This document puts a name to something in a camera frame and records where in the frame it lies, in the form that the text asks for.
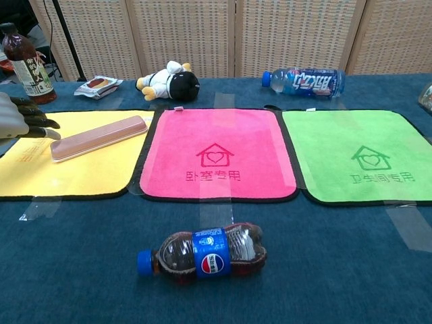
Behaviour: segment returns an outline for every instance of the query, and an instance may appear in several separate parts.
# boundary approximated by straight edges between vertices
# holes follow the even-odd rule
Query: yellow towel
[[[62,138],[135,115],[150,127],[153,111],[48,113]],[[146,134],[54,163],[49,138],[21,138],[0,158],[0,197],[92,196],[121,192],[130,181]]]

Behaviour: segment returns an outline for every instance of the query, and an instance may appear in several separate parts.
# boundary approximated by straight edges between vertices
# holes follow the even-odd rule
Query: snack package
[[[75,90],[74,96],[86,96],[99,100],[110,93],[117,90],[123,80],[108,78],[107,76],[95,76],[93,80],[90,80]]]

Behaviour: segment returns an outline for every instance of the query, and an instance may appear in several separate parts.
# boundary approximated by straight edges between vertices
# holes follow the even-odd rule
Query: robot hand
[[[49,137],[54,140],[61,138],[59,133],[46,127],[60,128],[55,121],[47,119],[32,101],[10,98],[0,92],[0,144],[15,137]]]

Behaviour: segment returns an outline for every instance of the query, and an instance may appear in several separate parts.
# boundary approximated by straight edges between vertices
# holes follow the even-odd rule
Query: blue bottle cap
[[[153,274],[151,250],[144,250],[138,253],[138,274],[141,276]]]
[[[261,85],[267,88],[270,86],[270,81],[271,81],[271,72],[265,71],[263,73],[263,79],[261,80]]]

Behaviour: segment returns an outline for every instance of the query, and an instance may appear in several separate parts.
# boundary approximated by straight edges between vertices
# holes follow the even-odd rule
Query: towel
[[[392,111],[288,111],[308,193],[322,203],[432,200],[432,146]]]
[[[150,125],[152,111],[48,113],[63,138],[139,115]],[[103,198],[125,192],[146,134],[54,163],[49,138],[21,138],[0,158],[0,197]]]
[[[276,115],[254,109],[164,111],[140,187],[149,198],[275,201],[296,193]]]

